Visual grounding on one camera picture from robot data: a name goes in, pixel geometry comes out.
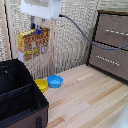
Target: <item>woven wall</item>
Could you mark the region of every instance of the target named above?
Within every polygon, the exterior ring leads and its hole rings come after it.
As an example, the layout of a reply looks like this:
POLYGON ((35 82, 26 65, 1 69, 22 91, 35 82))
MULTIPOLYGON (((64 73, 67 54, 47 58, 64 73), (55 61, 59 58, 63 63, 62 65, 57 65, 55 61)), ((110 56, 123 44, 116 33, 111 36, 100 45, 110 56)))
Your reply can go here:
MULTIPOLYGON (((97 0, 62 0, 61 2, 61 14, 73 19, 88 36, 97 0)), ((87 44, 78 29, 69 20, 60 18, 58 26, 56 73, 83 64, 87 44)))
POLYGON ((2 21, 2 15, 1 15, 1 9, 0 9, 0 61, 7 60, 7 51, 5 46, 5 35, 4 35, 4 29, 3 29, 3 21, 2 21))
POLYGON ((128 8, 128 0, 101 0, 99 8, 128 8))
MULTIPOLYGON (((6 2, 8 6, 10 6, 9 12, 11 12, 11 24, 14 30, 14 34, 11 36, 14 38, 13 44, 15 45, 15 52, 13 54, 17 57, 17 33, 30 29, 30 16, 20 13, 20 0, 6 0, 6 2)), ((87 36, 89 36, 89 31, 93 26, 93 22, 95 22, 97 5, 99 5, 100 9, 128 6, 126 0, 61 0, 61 2, 61 14, 72 18, 87 36)), ((36 18, 35 23, 38 24, 39 20, 39 18, 36 18)), ((52 30, 52 22, 47 21, 45 25, 49 26, 52 30)), ((83 64, 85 59, 84 56, 88 54, 88 52, 85 50, 87 41, 83 38, 81 33, 65 18, 59 18, 56 31, 58 32, 58 37, 54 49, 54 73, 59 73, 83 64)), ((34 79, 49 76, 51 39, 52 33, 49 41, 49 49, 46 54, 25 63, 34 79)))
MULTIPOLYGON (((8 9, 10 6, 11 15, 9 16, 12 19, 14 35, 11 37, 14 38, 13 45, 15 46, 15 58, 18 57, 18 41, 17 41, 17 33, 25 32, 30 30, 30 16, 27 14, 22 14, 20 12, 20 0, 6 0, 6 4, 8 4, 8 9)), ((35 23, 38 24, 40 18, 35 18, 35 23)), ((52 24, 50 21, 47 21, 45 26, 50 27, 52 31, 52 24)), ((29 69, 34 79, 44 78, 49 76, 49 62, 50 62, 50 47, 48 48, 47 53, 36 57, 35 59, 29 60, 25 62, 25 65, 29 69)))

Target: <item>food package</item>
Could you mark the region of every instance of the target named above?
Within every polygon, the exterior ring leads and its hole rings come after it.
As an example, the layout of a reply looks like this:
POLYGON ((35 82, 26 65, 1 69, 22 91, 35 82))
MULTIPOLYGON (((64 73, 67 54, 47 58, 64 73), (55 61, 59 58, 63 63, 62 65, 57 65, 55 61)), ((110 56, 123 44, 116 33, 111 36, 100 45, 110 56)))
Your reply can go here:
POLYGON ((44 27, 41 34, 36 34, 36 30, 18 33, 18 59, 26 62, 34 59, 48 50, 50 29, 44 27))

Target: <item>black cable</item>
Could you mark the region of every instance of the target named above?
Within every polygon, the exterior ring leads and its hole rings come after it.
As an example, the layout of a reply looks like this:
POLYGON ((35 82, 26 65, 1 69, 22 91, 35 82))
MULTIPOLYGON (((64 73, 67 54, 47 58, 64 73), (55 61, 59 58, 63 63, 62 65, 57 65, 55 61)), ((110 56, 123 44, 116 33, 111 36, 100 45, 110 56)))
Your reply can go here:
POLYGON ((98 47, 98 48, 105 49, 105 50, 117 50, 117 49, 122 49, 122 48, 128 46, 128 44, 126 44, 126 45, 124 45, 124 46, 121 46, 121 47, 118 47, 118 48, 105 48, 105 47, 99 46, 99 45, 97 45, 96 43, 94 43, 93 41, 91 41, 91 40, 84 34, 84 32, 79 28, 79 26, 78 26, 71 18, 69 18, 68 16, 65 16, 65 15, 61 15, 61 14, 59 15, 59 17, 65 17, 65 18, 67 18, 68 20, 70 20, 70 21, 79 29, 79 31, 82 33, 82 35, 83 35, 91 44, 95 45, 95 46, 98 47))

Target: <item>black bag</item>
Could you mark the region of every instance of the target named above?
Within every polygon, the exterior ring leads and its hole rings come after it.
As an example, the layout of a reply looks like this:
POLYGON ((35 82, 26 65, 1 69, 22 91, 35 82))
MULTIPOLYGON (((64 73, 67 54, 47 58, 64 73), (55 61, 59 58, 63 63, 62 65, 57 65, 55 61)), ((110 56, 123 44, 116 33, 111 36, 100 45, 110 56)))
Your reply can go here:
POLYGON ((48 106, 22 62, 0 62, 0 128, 45 128, 48 106))

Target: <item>gray drawer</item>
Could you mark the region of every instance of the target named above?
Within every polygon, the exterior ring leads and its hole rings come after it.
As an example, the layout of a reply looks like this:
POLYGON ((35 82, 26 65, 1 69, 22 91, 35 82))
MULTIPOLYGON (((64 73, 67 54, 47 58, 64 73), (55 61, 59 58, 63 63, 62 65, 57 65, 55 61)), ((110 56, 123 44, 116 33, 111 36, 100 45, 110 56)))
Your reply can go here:
POLYGON ((127 24, 128 16, 100 14, 95 41, 116 47, 128 44, 127 24))
POLYGON ((89 63, 128 80, 128 52, 123 50, 104 50, 92 46, 89 63))

